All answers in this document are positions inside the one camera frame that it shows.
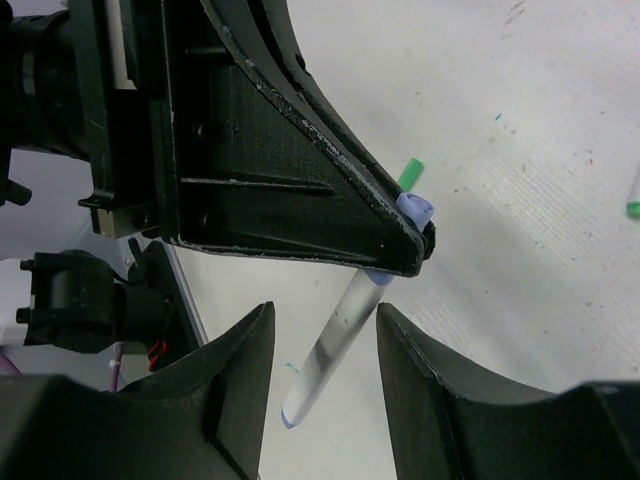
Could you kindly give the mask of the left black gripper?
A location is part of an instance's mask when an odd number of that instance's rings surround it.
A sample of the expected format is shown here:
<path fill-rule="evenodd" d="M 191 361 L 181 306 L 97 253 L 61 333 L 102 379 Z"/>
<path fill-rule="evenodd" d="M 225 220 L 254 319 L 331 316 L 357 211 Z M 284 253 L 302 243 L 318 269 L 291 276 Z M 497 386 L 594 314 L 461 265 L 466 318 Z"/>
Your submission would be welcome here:
<path fill-rule="evenodd" d="M 1 5 L 1 160 L 32 150 L 87 163 L 98 234 L 175 236 L 175 94 L 168 1 Z"/>

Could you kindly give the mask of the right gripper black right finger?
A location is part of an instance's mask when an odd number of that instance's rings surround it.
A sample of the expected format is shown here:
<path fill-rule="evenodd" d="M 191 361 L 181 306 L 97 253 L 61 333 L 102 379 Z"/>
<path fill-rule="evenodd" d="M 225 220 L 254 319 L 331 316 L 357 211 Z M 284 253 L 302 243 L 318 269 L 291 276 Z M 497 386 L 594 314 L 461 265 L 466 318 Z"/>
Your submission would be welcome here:
<path fill-rule="evenodd" d="M 389 303 L 376 333 L 398 478 L 638 478 L 638 382 L 540 390 L 464 357 Z"/>

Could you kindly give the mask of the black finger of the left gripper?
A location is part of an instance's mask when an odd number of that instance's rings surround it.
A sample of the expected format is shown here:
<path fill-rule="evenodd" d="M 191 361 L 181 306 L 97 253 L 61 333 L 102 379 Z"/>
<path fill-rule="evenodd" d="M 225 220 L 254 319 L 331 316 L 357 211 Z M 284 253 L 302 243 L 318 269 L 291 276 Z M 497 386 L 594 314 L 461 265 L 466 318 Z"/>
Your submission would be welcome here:
<path fill-rule="evenodd" d="M 283 1 L 164 1 L 159 218 L 202 252 L 411 277 L 398 184 L 308 72 Z"/>
<path fill-rule="evenodd" d="M 244 235 L 254 254 L 317 260 L 426 260 L 430 221 L 401 208 L 402 189 L 371 156 L 306 69 L 284 1 L 247 4 L 256 88 L 277 111 L 284 172 L 258 187 Z"/>

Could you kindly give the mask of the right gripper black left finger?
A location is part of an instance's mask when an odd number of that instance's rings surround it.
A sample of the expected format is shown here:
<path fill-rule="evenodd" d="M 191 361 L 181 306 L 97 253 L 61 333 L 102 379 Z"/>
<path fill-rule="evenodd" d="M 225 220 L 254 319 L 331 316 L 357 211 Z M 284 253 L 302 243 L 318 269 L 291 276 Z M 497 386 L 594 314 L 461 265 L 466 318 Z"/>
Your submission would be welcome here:
<path fill-rule="evenodd" d="M 65 376 L 1 380 L 5 479 L 254 479 L 275 308 L 116 393 Z"/>

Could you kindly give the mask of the lavender cap marker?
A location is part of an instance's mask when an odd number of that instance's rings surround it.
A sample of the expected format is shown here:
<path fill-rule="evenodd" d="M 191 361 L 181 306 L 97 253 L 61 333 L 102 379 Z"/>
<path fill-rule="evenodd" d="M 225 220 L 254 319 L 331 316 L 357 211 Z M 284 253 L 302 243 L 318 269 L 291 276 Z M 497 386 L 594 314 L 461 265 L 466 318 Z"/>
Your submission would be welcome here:
<path fill-rule="evenodd" d="M 392 274 L 377 270 L 354 274 L 283 400 L 286 428 L 308 415 L 393 280 Z"/>

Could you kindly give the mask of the light green pen cap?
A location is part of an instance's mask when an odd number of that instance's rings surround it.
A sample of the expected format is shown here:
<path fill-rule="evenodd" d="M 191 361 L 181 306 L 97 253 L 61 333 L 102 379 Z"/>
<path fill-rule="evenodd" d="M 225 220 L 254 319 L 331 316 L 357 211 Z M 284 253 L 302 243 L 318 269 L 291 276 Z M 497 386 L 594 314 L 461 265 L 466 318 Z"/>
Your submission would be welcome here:
<path fill-rule="evenodd" d="M 398 185 L 403 191 L 411 191 L 419 181 L 424 170 L 425 165 L 421 160 L 411 158 L 397 180 Z"/>

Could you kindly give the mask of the light green cap marker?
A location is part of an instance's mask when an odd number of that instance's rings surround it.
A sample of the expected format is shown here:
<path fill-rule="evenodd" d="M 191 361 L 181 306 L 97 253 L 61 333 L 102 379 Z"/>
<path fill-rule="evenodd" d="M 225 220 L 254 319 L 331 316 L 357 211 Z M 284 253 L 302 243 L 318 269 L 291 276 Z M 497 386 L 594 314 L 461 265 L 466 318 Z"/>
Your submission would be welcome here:
<path fill-rule="evenodd" d="M 637 169 L 629 189 L 625 215 L 632 220 L 638 220 L 640 217 L 640 169 Z"/>

